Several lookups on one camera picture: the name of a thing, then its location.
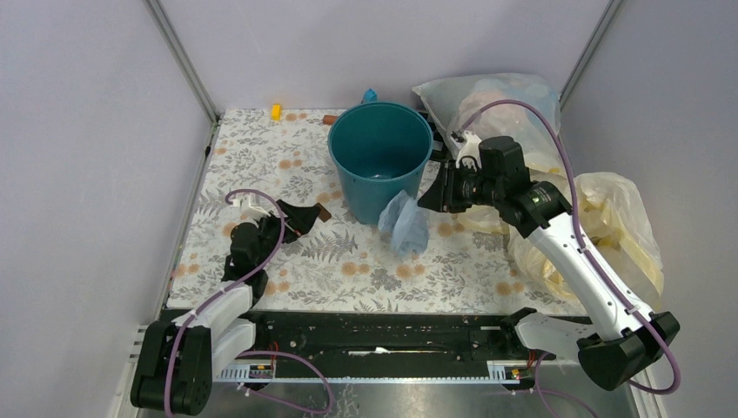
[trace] blue cloth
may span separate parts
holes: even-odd
[[[423,253],[428,248],[428,219],[418,200],[404,190],[379,215],[379,230],[392,233],[391,247],[401,257]]]

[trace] cable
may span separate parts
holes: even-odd
[[[530,350],[528,351],[528,363],[526,363],[526,368],[524,370],[528,370],[530,367],[532,367],[534,362],[535,362],[535,351]]]
[[[676,389],[679,388],[681,385],[681,370],[679,369],[679,365],[676,362],[676,358],[674,357],[674,354],[671,352],[671,350],[668,347],[668,344],[664,341],[663,338],[661,338],[661,335],[656,331],[654,326],[651,325],[650,322],[646,318],[643,317],[643,315],[635,310],[635,306],[630,302],[630,300],[627,299],[626,295],[623,294],[620,289],[613,283],[613,280],[610,279],[610,277],[607,275],[605,270],[602,268],[600,263],[597,262],[597,259],[592,255],[592,253],[587,249],[587,245],[584,242],[584,237],[581,234],[581,225],[579,222],[579,205],[578,205],[578,199],[576,195],[576,187],[574,184],[574,170],[572,170],[571,162],[569,161],[569,156],[567,154],[567,150],[564,148],[564,145],[561,143],[561,140],[556,135],[556,132],[554,132],[554,129],[551,127],[551,124],[548,123],[546,118],[543,117],[543,115],[533,106],[531,106],[528,103],[521,102],[519,100],[514,100],[511,98],[506,98],[502,100],[496,100],[490,104],[485,104],[482,106],[478,111],[476,111],[469,119],[461,126],[461,130],[465,130],[469,127],[469,125],[472,124],[472,122],[483,112],[487,111],[488,109],[493,108],[497,105],[518,105],[522,106],[526,109],[528,109],[530,112],[532,112],[540,122],[546,127],[546,130],[548,131],[548,134],[551,135],[551,139],[553,140],[553,144],[556,145],[556,150],[559,152],[559,155],[561,156],[561,161],[564,163],[564,171],[567,173],[567,182],[569,184],[569,188],[572,191],[572,226],[574,227],[574,236],[576,237],[576,241],[583,250],[584,256],[587,258],[589,263],[592,265],[594,270],[597,272],[598,275],[600,275],[600,278],[602,281],[605,282],[605,285],[610,289],[612,293],[614,293],[615,297],[617,297],[620,302],[625,306],[625,308],[629,312],[633,312],[633,316],[635,319],[637,319],[647,330],[651,335],[654,337],[654,340],[656,340],[656,343],[659,345],[661,350],[664,352],[664,355],[666,355],[667,360],[669,362],[669,365],[671,365],[672,371],[674,372],[674,380],[671,383],[671,386],[664,389],[656,389],[656,388],[649,388],[647,386],[643,386],[637,381],[628,381],[628,383],[631,384],[631,386],[638,388],[640,390],[643,390],[645,392],[648,392],[650,394],[672,394],[676,391]]]
[[[192,323],[198,314],[203,312],[205,308],[207,308],[212,302],[220,298],[220,296],[230,292],[232,289],[241,286],[245,281],[251,278],[254,274],[258,273],[263,269],[269,261],[272,260],[274,255],[277,253],[279,248],[282,246],[282,239],[285,238],[285,214],[282,213],[282,209],[279,208],[279,205],[277,204],[277,201],[272,199],[270,196],[268,196],[264,192],[260,192],[258,190],[254,189],[237,189],[228,192],[228,194],[225,195],[225,203],[231,204],[231,198],[234,194],[237,193],[253,193],[257,194],[258,196],[261,196],[264,199],[269,200],[269,203],[274,205],[274,208],[277,209],[277,213],[279,214],[279,238],[277,239],[277,245],[274,246],[274,249],[271,253],[266,257],[266,259],[256,266],[253,270],[251,270],[249,273],[247,273],[244,277],[234,281],[227,287],[223,289],[223,292],[218,292],[213,294],[210,298],[208,298],[205,302],[203,302],[199,307],[195,308],[194,312],[190,314],[190,316],[187,317],[186,320],[184,320],[184,323],[182,326],[179,327],[179,330],[177,331],[177,335],[174,337],[174,345],[171,347],[171,353],[169,355],[169,364],[166,368],[166,378],[164,379],[164,413],[167,417],[173,418],[174,414],[171,412],[171,376],[174,374],[174,362],[177,359],[177,350],[179,350],[179,344],[182,342],[182,335],[185,333],[185,329],[187,329],[187,326]]]
[[[576,396],[573,396],[571,394],[565,394],[563,392],[559,392],[559,391],[556,391],[556,390],[548,390],[548,389],[541,389],[540,388],[540,380],[538,378],[538,373],[540,371],[540,364],[541,364],[541,362],[543,362],[543,359],[545,359],[546,356],[548,356],[549,354],[551,354],[551,353],[547,353],[545,351],[540,354],[540,357],[535,362],[535,374],[533,375],[534,376],[533,381],[535,382],[536,389],[538,389],[537,392],[538,392],[538,395],[540,395],[540,401],[543,402],[543,405],[546,407],[546,409],[548,409],[548,412],[550,412],[551,415],[553,415],[554,417],[560,418],[559,415],[554,412],[554,409],[551,408],[551,405],[548,405],[548,402],[546,401],[546,398],[543,396],[543,394],[553,394],[553,395],[556,395],[556,396],[561,396],[563,398],[567,398],[567,399],[569,399],[571,401],[575,401],[575,402],[579,403],[582,407],[584,407],[587,411],[589,411],[589,413],[592,414],[592,416],[594,418],[599,418],[599,416],[597,415],[596,412],[594,412],[594,409],[592,409],[592,407],[590,407],[589,405],[587,405],[586,403],[584,403],[583,400],[577,398]]]
[[[492,392],[489,395],[491,395],[491,396],[512,396],[512,395],[518,396],[520,394],[536,394],[536,393],[537,394],[551,394],[553,396],[559,396],[561,398],[568,399],[568,400],[570,400],[572,402],[575,402],[576,404],[578,404],[582,408],[586,409],[594,418],[600,418],[600,416],[597,415],[597,412],[595,412],[594,409],[592,409],[592,407],[590,407],[589,405],[587,405],[586,403],[584,403],[583,400],[581,400],[581,399],[579,399],[576,396],[573,396],[571,394],[565,394],[563,392],[557,392],[555,390],[538,389],[538,388],[536,388],[536,389],[530,389],[530,390],[514,390],[512,392],[509,392],[509,391],[505,391],[505,392]]]
[[[269,343],[269,349],[272,350],[272,351],[279,351],[279,344],[277,344],[276,341],[270,342]],[[274,372],[276,372],[276,369],[274,368],[274,361],[276,361],[276,360],[277,360],[277,356],[276,355],[273,355],[272,356],[272,375],[274,375]]]
[[[250,357],[250,356],[253,356],[253,355],[276,355],[278,357],[287,357],[289,359],[297,360],[297,361],[301,362],[302,364],[308,366],[313,371],[313,373],[315,373],[320,378],[320,380],[323,381],[323,386],[325,387],[325,391],[328,393],[328,405],[325,406],[325,408],[323,408],[323,409],[310,409],[310,408],[305,408],[303,406],[300,406],[300,405],[298,405],[296,403],[292,403],[290,401],[286,401],[286,400],[284,400],[282,398],[278,398],[276,396],[272,396],[270,394],[262,394],[259,391],[247,391],[246,394],[255,394],[256,396],[261,396],[262,398],[266,398],[266,399],[268,399],[270,401],[279,402],[282,405],[286,405],[286,406],[288,406],[290,408],[295,408],[298,411],[302,411],[302,412],[305,412],[307,414],[325,415],[325,414],[328,414],[329,412],[331,412],[331,409],[333,409],[333,403],[335,403],[335,401],[336,401],[335,397],[333,396],[333,390],[331,389],[331,385],[328,384],[328,380],[325,378],[325,376],[323,376],[323,374],[320,373],[320,370],[318,370],[317,367],[313,366],[311,364],[311,362],[309,362],[309,361],[307,361],[307,360],[303,359],[302,357],[300,357],[298,355],[295,355],[295,354],[283,353],[281,351],[269,351],[269,350],[267,350],[267,351],[244,351],[243,353],[239,354],[237,358]]]

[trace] table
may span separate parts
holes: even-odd
[[[224,196],[255,188],[297,206],[320,202],[332,214],[308,235],[285,245],[265,269],[262,310],[509,314],[533,307],[544,314],[586,314],[522,277],[506,252],[507,237],[468,231],[447,213],[429,213],[430,241],[401,259],[389,235],[359,224],[343,200],[327,148],[325,114],[341,110],[229,110],[221,121],[196,211],[172,272],[168,308],[193,308],[220,283],[230,232],[248,221]],[[426,167],[420,190],[438,172]]]

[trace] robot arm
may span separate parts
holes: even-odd
[[[495,207],[503,220],[551,260],[593,322],[584,326],[524,309],[510,318],[521,346],[578,361],[589,377],[607,390],[617,388],[658,360],[660,348],[633,313],[638,311],[649,318],[667,344],[679,331],[674,316],[654,313],[623,283],[585,235],[589,252],[634,308],[628,310],[613,294],[574,237],[571,206],[555,186],[531,181],[519,144],[509,137],[479,141],[471,132],[464,132],[463,137],[478,147],[463,148],[457,164],[442,163],[419,206],[436,212],[464,212],[471,205]],[[459,164],[467,158],[473,158],[473,168]]]

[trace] white wall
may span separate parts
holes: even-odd
[[[653,223],[664,307],[682,326],[670,418],[738,410],[736,23],[731,0],[629,2],[563,115],[577,171],[631,178]]]
[[[561,89],[607,0],[165,0],[219,109],[412,103],[435,78],[534,72]]]
[[[0,416],[101,417],[209,123],[144,2],[0,6]]]

